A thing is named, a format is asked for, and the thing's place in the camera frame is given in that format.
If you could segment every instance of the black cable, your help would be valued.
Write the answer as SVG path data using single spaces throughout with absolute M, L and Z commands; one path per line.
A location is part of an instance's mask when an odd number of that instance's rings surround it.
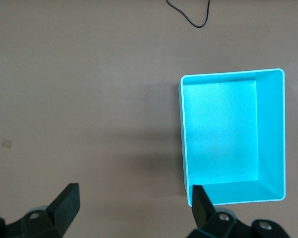
M 194 26 L 194 27 L 196 27 L 196 28 L 202 28 L 202 27 L 204 27 L 205 24 L 207 23 L 208 18 L 209 18 L 210 1 L 211 1 L 211 0 L 208 1 L 207 17 L 206 17 L 206 19 L 205 19 L 205 22 L 204 22 L 202 25 L 199 26 L 199 25 L 194 24 L 194 23 L 187 17 L 187 15 L 186 15 L 183 11 L 181 11 L 180 9 L 178 9 L 177 7 L 175 7 L 174 5 L 172 5 L 172 4 L 169 2 L 169 0 L 166 0 L 167 4 L 169 4 L 170 7 L 174 8 L 174 9 L 176 9 L 178 12 L 180 12 L 180 13 L 181 13 L 181 14 L 188 20 L 188 22 L 189 22 L 192 26 Z

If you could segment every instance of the screw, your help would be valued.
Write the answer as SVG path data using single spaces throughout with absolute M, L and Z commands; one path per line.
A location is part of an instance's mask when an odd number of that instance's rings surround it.
M 272 229 L 272 226 L 267 222 L 260 222 L 259 225 L 260 225 L 261 228 L 263 228 L 265 230 L 271 230 Z
M 35 212 L 35 213 L 32 213 L 30 216 L 29 216 L 29 219 L 33 220 L 33 219 L 36 219 L 40 216 L 39 213 Z
M 225 213 L 221 213 L 220 215 L 219 215 L 219 217 L 220 217 L 220 219 L 222 220 L 222 221 L 229 221 L 229 217 L 228 217 L 228 215 L 227 214 L 225 214 Z

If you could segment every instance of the cyan plastic bin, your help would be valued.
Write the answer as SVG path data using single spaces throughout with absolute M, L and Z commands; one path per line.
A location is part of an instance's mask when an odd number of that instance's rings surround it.
M 179 85 L 184 183 L 214 205 L 283 200 L 282 69 L 186 75 Z

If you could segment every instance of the cable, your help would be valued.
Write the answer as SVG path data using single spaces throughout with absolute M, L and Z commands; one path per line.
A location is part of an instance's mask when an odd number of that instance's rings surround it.
M 206 19 L 205 19 L 205 22 L 204 22 L 202 25 L 199 26 L 199 25 L 194 24 L 194 23 L 188 18 L 188 16 L 187 16 L 183 11 L 181 11 L 180 9 L 178 9 L 177 7 L 175 7 L 174 5 L 172 5 L 172 4 L 169 2 L 169 0 L 166 0 L 167 4 L 169 4 L 170 7 L 174 8 L 174 9 L 176 9 L 178 12 L 180 12 L 180 13 L 181 13 L 181 14 L 188 20 L 188 22 L 189 22 L 192 26 L 194 26 L 194 27 L 196 27 L 196 28 L 202 28 L 202 27 L 204 27 L 205 24 L 207 23 L 208 18 L 209 18 L 210 1 L 211 1 L 211 0 L 208 0 L 207 17 L 206 17 Z

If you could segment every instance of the plastic bin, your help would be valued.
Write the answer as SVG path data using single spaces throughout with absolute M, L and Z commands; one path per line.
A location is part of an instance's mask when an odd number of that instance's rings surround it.
M 283 200 L 282 69 L 186 75 L 179 85 L 184 183 L 214 205 Z

